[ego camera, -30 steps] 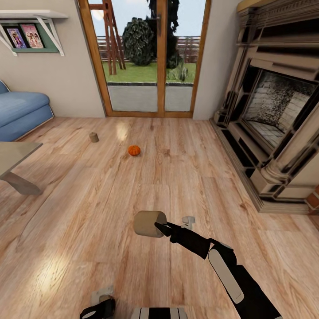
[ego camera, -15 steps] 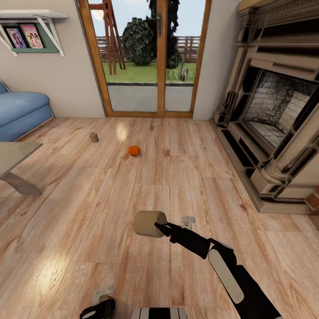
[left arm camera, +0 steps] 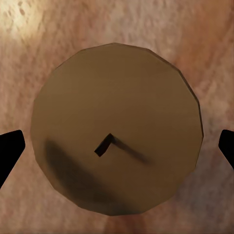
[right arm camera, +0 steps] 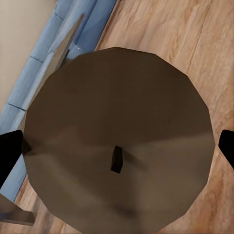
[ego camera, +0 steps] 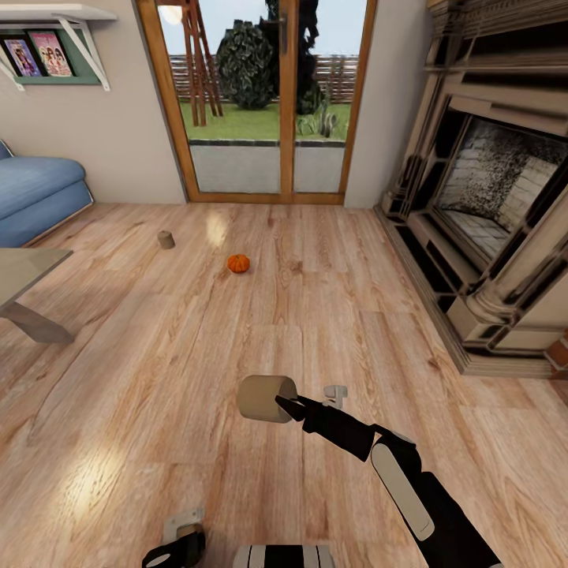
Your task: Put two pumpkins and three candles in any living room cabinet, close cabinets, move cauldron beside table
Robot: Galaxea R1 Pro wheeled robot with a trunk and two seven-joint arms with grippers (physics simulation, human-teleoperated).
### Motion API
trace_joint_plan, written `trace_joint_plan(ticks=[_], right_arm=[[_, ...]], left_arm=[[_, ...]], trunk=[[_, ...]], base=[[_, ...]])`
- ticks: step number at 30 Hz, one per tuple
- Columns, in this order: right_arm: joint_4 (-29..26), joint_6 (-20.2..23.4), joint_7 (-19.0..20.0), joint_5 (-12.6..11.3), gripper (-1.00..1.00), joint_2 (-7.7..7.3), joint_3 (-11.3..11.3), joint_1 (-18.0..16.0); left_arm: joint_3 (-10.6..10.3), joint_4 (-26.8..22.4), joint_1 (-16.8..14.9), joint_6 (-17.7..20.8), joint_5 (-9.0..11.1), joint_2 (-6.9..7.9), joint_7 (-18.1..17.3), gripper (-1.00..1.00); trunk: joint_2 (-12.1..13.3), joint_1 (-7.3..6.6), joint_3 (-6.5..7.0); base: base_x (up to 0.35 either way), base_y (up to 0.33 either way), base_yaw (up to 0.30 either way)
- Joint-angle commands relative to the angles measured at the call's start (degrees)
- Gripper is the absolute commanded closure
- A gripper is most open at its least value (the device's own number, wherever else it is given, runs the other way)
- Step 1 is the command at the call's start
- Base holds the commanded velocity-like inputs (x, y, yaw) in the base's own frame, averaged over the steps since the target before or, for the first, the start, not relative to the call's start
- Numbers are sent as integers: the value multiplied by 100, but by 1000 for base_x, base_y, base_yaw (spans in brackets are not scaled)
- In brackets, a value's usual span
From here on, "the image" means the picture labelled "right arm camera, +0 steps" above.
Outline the pillar candle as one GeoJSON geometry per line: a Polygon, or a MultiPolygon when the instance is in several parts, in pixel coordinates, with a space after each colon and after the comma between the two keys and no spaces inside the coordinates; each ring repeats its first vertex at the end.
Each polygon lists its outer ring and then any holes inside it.
{"type": "Polygon", "coordinates": [[[154,234],[185,215],[215,150],[207,105],[154,53],[111,47],[53,72],[21,153],[49,212],[82,234],[154,234]]]}

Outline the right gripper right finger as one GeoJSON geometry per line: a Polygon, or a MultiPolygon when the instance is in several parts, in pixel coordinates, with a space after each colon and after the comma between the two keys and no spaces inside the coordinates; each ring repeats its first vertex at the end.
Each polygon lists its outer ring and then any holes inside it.
{"type": "Polygon", "coordinates": [[[223,130],[218,147],[234,169],[234,132],[223,130]]]}

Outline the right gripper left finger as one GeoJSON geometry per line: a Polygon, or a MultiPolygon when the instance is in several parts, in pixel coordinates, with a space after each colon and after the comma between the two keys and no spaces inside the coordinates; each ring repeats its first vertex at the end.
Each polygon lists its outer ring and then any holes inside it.
{"type": "Polygon", "coordinates": [[[21,130],[0,135],[0,188],[22,154],[22,137],[21,130]]]}

